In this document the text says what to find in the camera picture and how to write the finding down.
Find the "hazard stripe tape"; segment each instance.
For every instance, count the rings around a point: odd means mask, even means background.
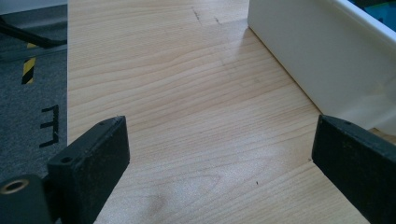
[[[27,48],[34,48],[35,45],[28,43]],[[35,71],[35,57],[28,59],[23,64],[22,85],[33,83],[33,73]]]

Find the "wooden table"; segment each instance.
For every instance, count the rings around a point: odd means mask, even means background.
[[[124,115],[97,223],[366,223],[310,160],[318,110],[248,0],[70,0],[69,143]]]

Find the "gray carpet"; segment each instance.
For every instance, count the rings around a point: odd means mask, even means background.
[[[67,38],[67,6],[1,17],[36,35]],[[26,48],[0,34],[0,52]],[[66,147],[67,52],[37,56],[29,84],[22,84],[24,63],[0,63],[0,182],[15,175],[45,176],[47,161]]]

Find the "table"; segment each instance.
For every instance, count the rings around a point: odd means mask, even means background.
[[[68,142],[124,115],[96,223],[367,223],[311,161],[319,111],[248,0],[70,0]]]

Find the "white container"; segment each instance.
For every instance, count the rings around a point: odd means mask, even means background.
[[[347,0],[250,0],[248,24],[322,113],[396,135],[396,33]]]

